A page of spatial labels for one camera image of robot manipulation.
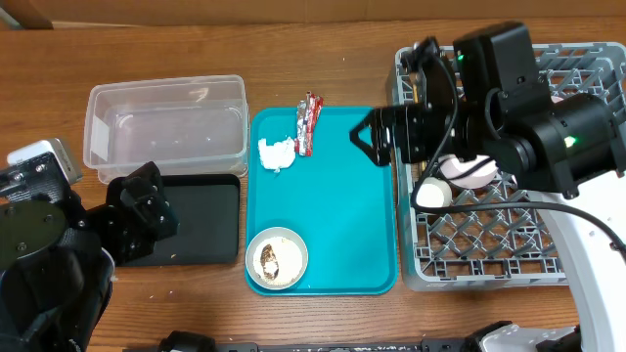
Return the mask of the white paper cup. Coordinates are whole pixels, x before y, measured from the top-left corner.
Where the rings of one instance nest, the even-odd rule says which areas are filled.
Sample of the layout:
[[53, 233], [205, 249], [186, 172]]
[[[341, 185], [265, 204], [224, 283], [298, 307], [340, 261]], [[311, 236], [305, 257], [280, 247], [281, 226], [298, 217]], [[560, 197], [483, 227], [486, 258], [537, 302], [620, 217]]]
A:
[[452, 202], [452, 190], [447, 182], [434, 177], [425, 178], [418, 189], [416, 203], [422, 207], [446, 207]]

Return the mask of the pink bowl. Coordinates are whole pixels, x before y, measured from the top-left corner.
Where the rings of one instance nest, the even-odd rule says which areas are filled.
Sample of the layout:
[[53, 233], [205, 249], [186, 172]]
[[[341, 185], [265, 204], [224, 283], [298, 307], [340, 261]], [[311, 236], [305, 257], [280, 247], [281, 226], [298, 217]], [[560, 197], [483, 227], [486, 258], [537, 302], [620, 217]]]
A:
[[471, 161], [460, 161], [448, 154], [439, 159], [439, 165], [442, 178], [462, 189], [485, 187], [499, 171], [496, 161], [487, 155], [478, 155]]

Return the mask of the red silver snack wrapper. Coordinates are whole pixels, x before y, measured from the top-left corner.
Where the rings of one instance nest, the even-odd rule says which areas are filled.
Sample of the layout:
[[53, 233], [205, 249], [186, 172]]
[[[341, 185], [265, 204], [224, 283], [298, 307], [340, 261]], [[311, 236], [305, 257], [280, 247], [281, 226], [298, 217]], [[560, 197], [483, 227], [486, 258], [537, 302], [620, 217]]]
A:
[[295, 151], [301, 156], [312, 155], [313, 134], [323, 105], [323, 98], [312, 92], [297, 105]]

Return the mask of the white napkin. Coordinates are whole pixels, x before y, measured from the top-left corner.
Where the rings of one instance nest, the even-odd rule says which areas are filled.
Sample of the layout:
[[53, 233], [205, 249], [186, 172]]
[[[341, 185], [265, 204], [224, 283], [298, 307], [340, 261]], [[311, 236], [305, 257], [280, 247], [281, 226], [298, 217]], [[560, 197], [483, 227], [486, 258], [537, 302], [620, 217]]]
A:
[[275, 173], [289, 168], [295, 160], [295, 142], [291, 137], [273, 145], [268, 145], [266, 139], [260, 139], [258, 151], [261, 165]]

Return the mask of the wooden chopstick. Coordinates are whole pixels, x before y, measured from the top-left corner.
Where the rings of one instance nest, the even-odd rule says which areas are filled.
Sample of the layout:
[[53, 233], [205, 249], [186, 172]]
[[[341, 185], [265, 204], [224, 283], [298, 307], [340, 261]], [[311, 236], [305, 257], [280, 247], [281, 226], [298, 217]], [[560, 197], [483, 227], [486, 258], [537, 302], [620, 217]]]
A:
[[412, 97], [413, 97], [413, 101], [414, 103], [419, 103], [420, 102], [420, 95], [419, 95], [419, 88], [417, 85], [417, 82], [412, 81]]

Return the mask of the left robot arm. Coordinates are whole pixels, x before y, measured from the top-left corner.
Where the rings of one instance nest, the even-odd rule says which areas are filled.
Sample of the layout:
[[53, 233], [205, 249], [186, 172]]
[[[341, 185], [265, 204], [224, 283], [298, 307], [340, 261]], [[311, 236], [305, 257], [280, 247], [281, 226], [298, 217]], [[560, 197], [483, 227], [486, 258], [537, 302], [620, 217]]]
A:
[[[254, 166], [247, 222], [236, 245], [268, 228], [298, 233], [307, 268], [296, 296], [376, 295], [398, 277], [393, 177], [349, 139], [364, 107], [324, 109], [315, 152], [280, 175]], [[86, 209], [72, 189], [68, 148], [50, 139], [26, 148], [1, 173], [1, 347], [5, 351], [82, 351], [112, 295], [114, 269], [155, 251], [209, 254], [219, 215], [239, 219], [233, 174], [163, 175], [148, 162], [111, 181], [102, 205]]]

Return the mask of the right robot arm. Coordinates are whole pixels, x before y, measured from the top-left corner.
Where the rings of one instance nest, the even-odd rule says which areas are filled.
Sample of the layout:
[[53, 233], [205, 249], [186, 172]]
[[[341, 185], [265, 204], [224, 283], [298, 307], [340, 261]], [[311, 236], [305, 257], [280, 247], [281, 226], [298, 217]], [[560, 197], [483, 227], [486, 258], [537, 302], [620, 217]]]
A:
[[431, 175], [441, 156], [478, 156], [535, 194], [579, 323], [559, 332], [498, 322], [459, 340], [459, 351], [621, 351], [625, 347], [625, 121], [602, 98], [556, 101], [528, 28], [503, 22], [455, 40], [447, 57], [427, 37], [401, 59], [419, 79], [412, 104], [374, 110], [370, 159], [392, 151]]

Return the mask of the grey dishwasher rack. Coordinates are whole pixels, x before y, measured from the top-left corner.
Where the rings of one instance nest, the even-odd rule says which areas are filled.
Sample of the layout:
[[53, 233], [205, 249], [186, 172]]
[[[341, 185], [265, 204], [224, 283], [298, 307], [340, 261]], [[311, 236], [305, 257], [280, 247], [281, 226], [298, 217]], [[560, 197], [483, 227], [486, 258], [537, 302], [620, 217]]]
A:
[[[617, 42], [536, 44], [555, 97], [590, 93], [625, 115], [625, 47]], [[396, 163], [401, 272], [415, 291], [564, 286], [556, 247], [532, 209], [425, 215], [410, 204], [421, 169]]]

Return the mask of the teal plastic tray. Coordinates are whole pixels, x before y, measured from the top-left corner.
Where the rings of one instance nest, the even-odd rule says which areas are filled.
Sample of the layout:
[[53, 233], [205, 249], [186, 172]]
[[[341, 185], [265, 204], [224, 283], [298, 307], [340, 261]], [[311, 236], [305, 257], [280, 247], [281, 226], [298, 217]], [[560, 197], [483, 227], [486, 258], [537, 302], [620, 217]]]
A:
[[367, 107], [324, 107], [313, 152], [280, 172], [260, 163], [258, 143], [294, 136], [296, 110], [259, 112], [250, 127], [246, 239], [282, 227], [304, 241], [303, 277], [281, 296], [378, 295], [398, 277], [393, 173], [349, 140]]

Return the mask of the black tray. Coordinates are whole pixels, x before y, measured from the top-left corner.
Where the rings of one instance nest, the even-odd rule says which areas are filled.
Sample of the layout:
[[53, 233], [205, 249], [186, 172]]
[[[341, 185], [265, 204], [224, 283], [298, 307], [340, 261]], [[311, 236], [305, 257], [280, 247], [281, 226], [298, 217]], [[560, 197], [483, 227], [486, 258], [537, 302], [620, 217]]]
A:
[[120, 266], [232, 263], [239, 248], [240, 181], [234, 175], [162, 176], [178, 233], [154, 252]]

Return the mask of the clear plastic bin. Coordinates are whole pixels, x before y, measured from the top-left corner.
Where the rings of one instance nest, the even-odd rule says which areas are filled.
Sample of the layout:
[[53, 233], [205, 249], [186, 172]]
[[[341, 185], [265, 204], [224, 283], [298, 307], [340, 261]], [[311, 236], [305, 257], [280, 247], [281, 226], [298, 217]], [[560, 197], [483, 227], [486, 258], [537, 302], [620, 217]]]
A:
[[236, 74], [97, 85], [85, 114], [83, 162], [104, 184], [149, 161], [163, 175], [243, 177], [248, 120]]

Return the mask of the grey bowl with food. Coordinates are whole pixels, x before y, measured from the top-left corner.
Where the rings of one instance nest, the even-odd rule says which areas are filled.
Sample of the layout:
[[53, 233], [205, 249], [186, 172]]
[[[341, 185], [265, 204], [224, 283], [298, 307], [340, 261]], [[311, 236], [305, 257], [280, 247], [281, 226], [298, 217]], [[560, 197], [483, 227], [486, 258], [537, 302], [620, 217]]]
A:
[[307, 269], [308, 249], [293, 230], [268, 228], [253, 236], [246, 248], [246, 272], [251, 281], [270, 291], [292, 288]]

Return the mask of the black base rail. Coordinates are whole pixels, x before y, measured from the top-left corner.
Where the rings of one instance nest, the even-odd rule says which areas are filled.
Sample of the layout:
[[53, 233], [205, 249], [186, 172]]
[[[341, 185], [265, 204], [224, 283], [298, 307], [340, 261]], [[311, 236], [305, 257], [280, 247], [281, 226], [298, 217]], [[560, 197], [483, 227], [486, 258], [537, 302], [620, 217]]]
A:
[[499, 321], [465, 337], [427, 338], [417, 342], [259, 345], [253, 342], [218, 343], [191, 332], [175, 331], [153, 346], [131, 347], [131, 352], [461, 352], [461, 351], [580, 351], [580, 328], [525, 329]]

